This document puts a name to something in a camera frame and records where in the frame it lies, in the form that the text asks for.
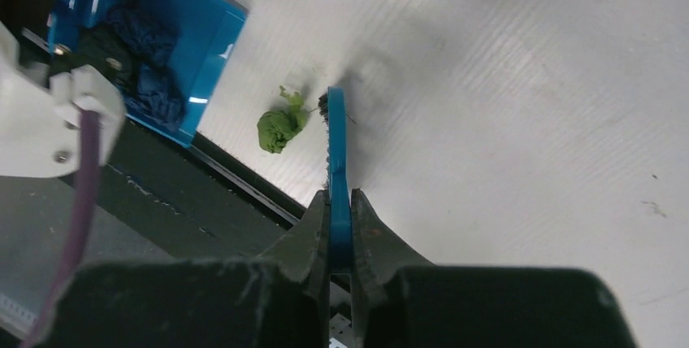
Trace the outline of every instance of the blue cloth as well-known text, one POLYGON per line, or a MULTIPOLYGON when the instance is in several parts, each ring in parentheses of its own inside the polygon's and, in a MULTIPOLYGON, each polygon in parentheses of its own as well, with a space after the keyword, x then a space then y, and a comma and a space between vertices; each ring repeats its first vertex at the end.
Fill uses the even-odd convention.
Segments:
POLYGON ((140 8, 112 7, 105 21, 144 62, 155 67, 167 64, 177 38, 151 14, 140 8))
POLYGON ((177 131, 184 116, 184 97, 171 71, 157 71, 143 64, 139 71, 136 97, 125 96, 127 108, 148 116, 169 131, 177 131))

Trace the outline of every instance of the metal screw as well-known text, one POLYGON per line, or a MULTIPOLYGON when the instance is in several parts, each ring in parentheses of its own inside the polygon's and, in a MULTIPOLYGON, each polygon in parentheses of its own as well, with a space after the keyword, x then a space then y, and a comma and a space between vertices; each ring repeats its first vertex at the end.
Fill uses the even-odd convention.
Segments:
POLYGON ((106 58, 106 62, 108 62, 110 67, 112 67, 116 71, 119 72, 120 70, 122 70, 122 63, 120 61, 118 61, 117 59, 108 57, 108 58, 106 58))
POLYGON ((59 150, 56 151, 55 154, 53 154, 53 161, 55 161, 56 163, 66 163, 71 156, 72 153, 66 150, 59 150))
POLYGON ((64 44, 58 43, 55 45, 54 52, 57 55, 65 55, 65 54, 71 53, 72 51, 69 49, 69 47, 65 46, 64 44))

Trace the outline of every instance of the green crumpled cloth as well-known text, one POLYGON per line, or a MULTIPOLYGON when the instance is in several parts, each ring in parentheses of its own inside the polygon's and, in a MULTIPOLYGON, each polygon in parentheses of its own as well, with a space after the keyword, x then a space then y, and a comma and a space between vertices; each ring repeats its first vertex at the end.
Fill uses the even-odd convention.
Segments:
POLYGON ((258 120, 258 144, 261 149, 271 153, 281 153, 282 149, 306 126, 308 114, 301 108, 304 98, 296 92, 288 94, 280 86, 280 96, 287 99, 286 111, 268 111, 258 120))

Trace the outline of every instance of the white mount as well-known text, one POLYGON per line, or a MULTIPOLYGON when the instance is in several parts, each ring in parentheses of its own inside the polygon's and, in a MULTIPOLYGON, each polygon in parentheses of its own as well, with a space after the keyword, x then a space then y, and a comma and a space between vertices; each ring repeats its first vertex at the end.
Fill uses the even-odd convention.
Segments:
POLYGON ((50 78, 50 91, 17 70, 19 45, 0 24, 0 176, 56 177, 79 162, 79 110, 101 114, 103 165, 124 123, 124 101, 94 67, 50 78))

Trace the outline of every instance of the cable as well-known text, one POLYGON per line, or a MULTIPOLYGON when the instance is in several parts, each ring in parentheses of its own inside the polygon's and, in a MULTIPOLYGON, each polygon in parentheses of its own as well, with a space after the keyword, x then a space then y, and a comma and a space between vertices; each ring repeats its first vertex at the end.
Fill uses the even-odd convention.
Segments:
POLYGON ((58 273, 55 275, 53 284, 50 287, 48 298, 43 303, 41 313, 39 313, 36 322, 34 322, 28 336, 19 348, 29 348, 43 333, 46 321, 51 318, 49 315, 51 315, 54 309, 59 293, 62 292, 65 284, 72 277, 84 258, 89 231, 91 230, 91 222, 93 221, 93 213, 96 209, 98 182, 101 175, 99 164, 101 129, 98 118, 99 114, 95 111, 81 111, 80 113, 79 169, 76 172, 76 192, 74 205, 71 209, 67 242, 65 242, 62 259, 58 266, 58 273))

